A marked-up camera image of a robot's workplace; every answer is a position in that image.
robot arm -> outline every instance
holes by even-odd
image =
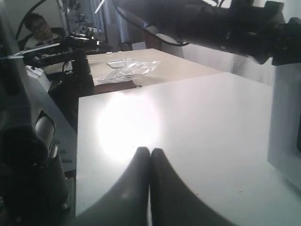
[[[204,47],[251,57],[264,64],[299,62],[301,22],[286,24],[284,4],[267,1],[232,0],[229,8],[203,0],[113,0],[123,17],[173,44],[194,43]]]

white tabletop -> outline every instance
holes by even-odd
[[[77,215],[147,146],[162,148],[186,185],[237,225],[301,225],[301,193],[266,160],[271,96],[220,73],[81,98]]]
[[[123,60],[126,58],[142,62],[161,61],[161,64],[153,72],[134,80],[136,85],[141,86],[149,86],[220,73],[220,71],[216,69],[206,67],[156,49],[142,49],[122,53],[112,53],[110,55],[98,54],[88,56],[92,76],[98,74],[106,76],[110,74],[114,69],[110,68],[107,65],[107,62]]]

wall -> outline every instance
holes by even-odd
[[[15,33],[27,11],[39,1],[40,0],[5,0],[10,23]],[[34,12],[42,15],[50,27],[63,27],[60,9],[56,0],[47,0],[36,8]],[[28,34],[30,34],[30,32],[23,27],[19,40]]]
[[[300,0],[275,0],[285,3],[283,10],[285,19],[288,20],[293,16],[301,17]],[[255,0],[254,5],[264,6],[265,0]],[[223,7],[228,8],[231,1],[226,0]],[[188,45],[182,48],[184,58],[200,63],[209,67],[216,68],[224,72],[231,72],[254,81],[273,86],[275,68],[271,65],[271,60],[265,65],[259,65],[252,59],[236,56],[230,53],[224,53],[196,45]]]

clear plastic bag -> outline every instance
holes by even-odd
[[[139,62],[131,58],[125,60],[126,65],[114,70],[104,78],[98,78],[99,84],[131,81],[154,71],[161,61]]]

eyeglasses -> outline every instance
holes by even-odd
[[[46,21],[39,22],[38,25],[32,27],[32,33],[37,34],[47,27]]]

